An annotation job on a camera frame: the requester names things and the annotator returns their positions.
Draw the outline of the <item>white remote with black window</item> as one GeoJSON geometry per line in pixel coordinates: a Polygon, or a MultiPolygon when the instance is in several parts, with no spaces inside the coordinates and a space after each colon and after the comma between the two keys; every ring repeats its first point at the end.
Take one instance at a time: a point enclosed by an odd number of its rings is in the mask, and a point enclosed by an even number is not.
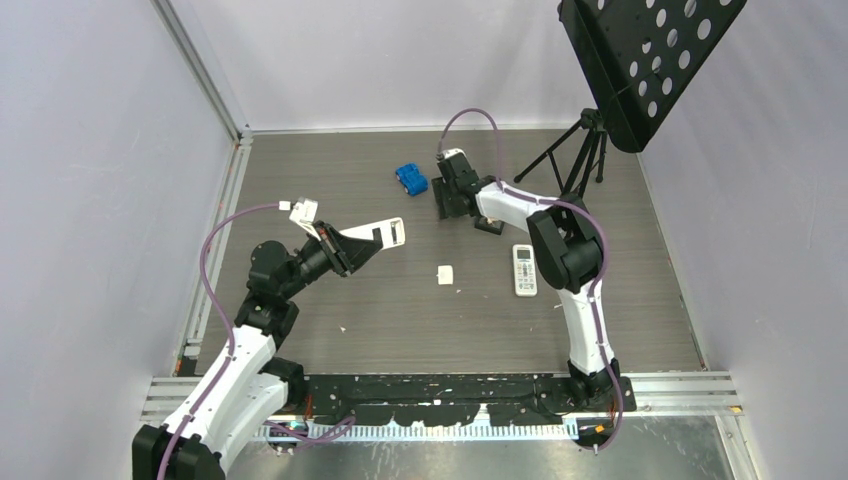
{"type": "Polygon", "coordinates": [[[405,225],[401,217],[349,227],[341,230],[340,233],[349,238],[380,241],[382,250],[403,246],[406,243],[405,225]]]}

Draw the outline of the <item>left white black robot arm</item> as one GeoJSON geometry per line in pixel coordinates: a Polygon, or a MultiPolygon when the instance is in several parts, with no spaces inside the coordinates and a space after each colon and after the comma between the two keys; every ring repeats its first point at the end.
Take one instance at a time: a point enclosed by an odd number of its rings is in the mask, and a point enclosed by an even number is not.
{"type": "Polygon", "coordinates": [[[307,398],[302,365],[278,357],[299,314],[293,298],[322,275],[347,277],[381,250],[406,242],[396,217],[342,231],[318,221],[299,250],[269,240],[251,253],[245,297],[207,373],[160,426],[132,442],[134,479],[223,479],[270,416],[307,398]]]}

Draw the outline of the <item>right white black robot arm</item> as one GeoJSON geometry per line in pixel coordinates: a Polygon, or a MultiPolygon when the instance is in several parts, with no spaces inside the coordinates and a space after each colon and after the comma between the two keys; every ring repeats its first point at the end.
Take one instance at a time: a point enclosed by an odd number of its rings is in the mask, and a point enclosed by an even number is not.
{"type": "Polygon", "coordinates": [[[479,176],[461,149],[436,156],[440,171],[431,185],[442,219],[470,216],[476,228],[500,234],[505,226],[528,233],[531,269],[518,275],[531,287],[539,276],[558,295],[569,336],[569,380],[574,403],[596,410],[611,396],[624,404],[620,370],[609,344],[603,308],[602,277],[606,237],[573,194],[544,197],[518,190],[494,176],[479,176]]]}

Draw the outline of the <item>white remote with buttons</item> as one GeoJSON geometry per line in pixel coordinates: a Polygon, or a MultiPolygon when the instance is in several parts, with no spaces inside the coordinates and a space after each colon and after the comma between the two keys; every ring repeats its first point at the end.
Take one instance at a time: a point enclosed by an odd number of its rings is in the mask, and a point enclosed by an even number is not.
{"type": "Polygon", "coordinates": [[[511,252],[515,295],[521,298],[535,297],[538,290],[532,246],[514,244],[511,252]]]}

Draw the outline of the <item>blue toy car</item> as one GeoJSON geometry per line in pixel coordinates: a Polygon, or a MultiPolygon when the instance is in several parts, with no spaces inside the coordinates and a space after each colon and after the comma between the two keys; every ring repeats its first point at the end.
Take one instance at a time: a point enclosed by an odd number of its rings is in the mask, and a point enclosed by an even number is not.
{"type": "Polygon", "coordinates": [[[419,195],[428,189],[429,182],[415,163],[398,167],[395,170],[395,176],[409,196],[419,195]]]}

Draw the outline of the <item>black square display box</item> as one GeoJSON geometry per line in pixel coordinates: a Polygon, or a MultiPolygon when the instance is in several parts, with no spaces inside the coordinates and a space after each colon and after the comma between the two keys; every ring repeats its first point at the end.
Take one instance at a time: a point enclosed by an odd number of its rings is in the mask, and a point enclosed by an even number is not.
{"type": "Polygon", "coordinates": [[[500,236],[505,228],[505,223],[501,220],[485,216],[476,216],[474,218],[474,228],[486,233],[500,236]]]}

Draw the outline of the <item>white battery cover plain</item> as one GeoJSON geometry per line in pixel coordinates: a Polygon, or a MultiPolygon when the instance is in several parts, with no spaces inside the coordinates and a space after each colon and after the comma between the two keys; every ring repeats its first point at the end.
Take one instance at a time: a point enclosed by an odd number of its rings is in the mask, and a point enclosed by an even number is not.
{"type": "Polygon", "coordinates": [[[454,283],[454,269],[451,265],[439,265],[437,267],[437,284],[440,286],[452,285],[454,283]]]}

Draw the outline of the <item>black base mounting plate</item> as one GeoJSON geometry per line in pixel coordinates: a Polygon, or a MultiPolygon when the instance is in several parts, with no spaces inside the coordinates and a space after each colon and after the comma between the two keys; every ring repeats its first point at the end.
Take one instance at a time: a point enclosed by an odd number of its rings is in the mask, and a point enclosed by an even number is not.
{"type": "Polygon", "coordinates": [[[632,384],[591,382],[548,373],[310,375],[295,386],[283,414],[322,425],[352,417],[358,426],[555,425],[570,414],[632,412],[632,384]]]}

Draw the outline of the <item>black perforated music stand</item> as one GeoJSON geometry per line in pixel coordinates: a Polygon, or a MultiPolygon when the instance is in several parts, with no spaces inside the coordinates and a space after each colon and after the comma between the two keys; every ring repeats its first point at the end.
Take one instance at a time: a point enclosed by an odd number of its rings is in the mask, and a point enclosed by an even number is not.
{"type": "Polygon", "coordinates": [[[583,196],[604,179],[607,150],[642,152],[745,0],[562,1],[557,12],[595,105],[514,178],[521,182],[576,132],[586,135],[562,193],[583,196]]]}

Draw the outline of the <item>aluminium corner frame rail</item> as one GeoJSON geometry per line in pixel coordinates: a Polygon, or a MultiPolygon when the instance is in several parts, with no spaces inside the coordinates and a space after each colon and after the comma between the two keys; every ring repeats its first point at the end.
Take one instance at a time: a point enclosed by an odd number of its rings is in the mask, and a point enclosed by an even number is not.
{"type": "Polygon", "coordinates": [[[216,72],[217,57],[208,42],[201,22],[195,18],[189,1],[152,0],[151,6],[173,40],[201,93],[224,131],[236,146],[251,136],[225,75],[216,72]]]}

